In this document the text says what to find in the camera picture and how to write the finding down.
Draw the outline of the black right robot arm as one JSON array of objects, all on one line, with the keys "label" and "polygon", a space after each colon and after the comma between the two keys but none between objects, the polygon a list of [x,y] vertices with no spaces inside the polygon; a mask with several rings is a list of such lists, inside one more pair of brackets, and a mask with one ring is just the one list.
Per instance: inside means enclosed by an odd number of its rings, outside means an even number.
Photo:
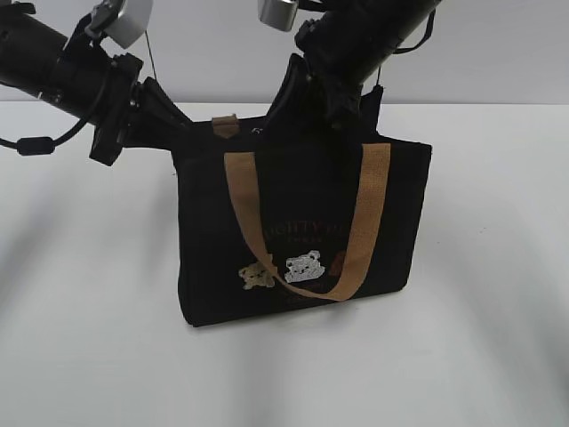
[{"label": "black right robot arm", "polygon": [[293,120],[344,124],[360,114],[365,80],[424,24],[425,44],[439,3],[407,1],[260,1],[261,23],[283,32],[293,28],[298,11],[320,13],[305,20],[294,43],[284,81],[266,115],[265,127]]}]

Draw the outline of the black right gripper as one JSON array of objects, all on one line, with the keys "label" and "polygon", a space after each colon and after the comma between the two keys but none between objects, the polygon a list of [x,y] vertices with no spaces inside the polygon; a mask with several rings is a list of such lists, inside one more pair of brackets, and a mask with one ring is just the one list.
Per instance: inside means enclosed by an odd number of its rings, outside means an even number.
[{"label": "black right gripper", "polygon": [[265,116],[265,128],[286,123],[332,125],[359,115],[369,76],[362,26],[347,12],[305,20],[294,37],[303,56],[292,53],[284,80]]}]

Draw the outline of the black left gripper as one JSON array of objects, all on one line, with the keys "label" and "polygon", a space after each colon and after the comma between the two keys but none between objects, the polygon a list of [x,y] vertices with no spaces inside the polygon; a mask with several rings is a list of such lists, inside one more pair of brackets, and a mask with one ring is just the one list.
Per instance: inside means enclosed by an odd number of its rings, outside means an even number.
[{"label": "black left gripper", "polygon": [[153,77],[138,83],[142,66],[143,61],[130,53],[112,59],[110,87],[98,107],[90,159],[113,165],[123,148],[172,149],[194,131],[195,124]]}]

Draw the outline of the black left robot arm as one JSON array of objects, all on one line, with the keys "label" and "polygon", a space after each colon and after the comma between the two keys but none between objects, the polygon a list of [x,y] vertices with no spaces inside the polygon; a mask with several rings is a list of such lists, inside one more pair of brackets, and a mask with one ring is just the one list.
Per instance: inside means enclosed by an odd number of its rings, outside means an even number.
[{"label": "black left robot arm", "polygon": [[1,3],[1,83],[51,104],[76,123],[58,137],[1,140],[23,157],[51,155],[87,125],[94,128],[90,158],[113,165],[124,149],[193,152],[194,123],[160,84],[140,81],[143,62],[125,52],[108,55],[109,38],[128,49],[148,29],[150,1],[100,1],[70,36],[35,18],[31,2]]}]

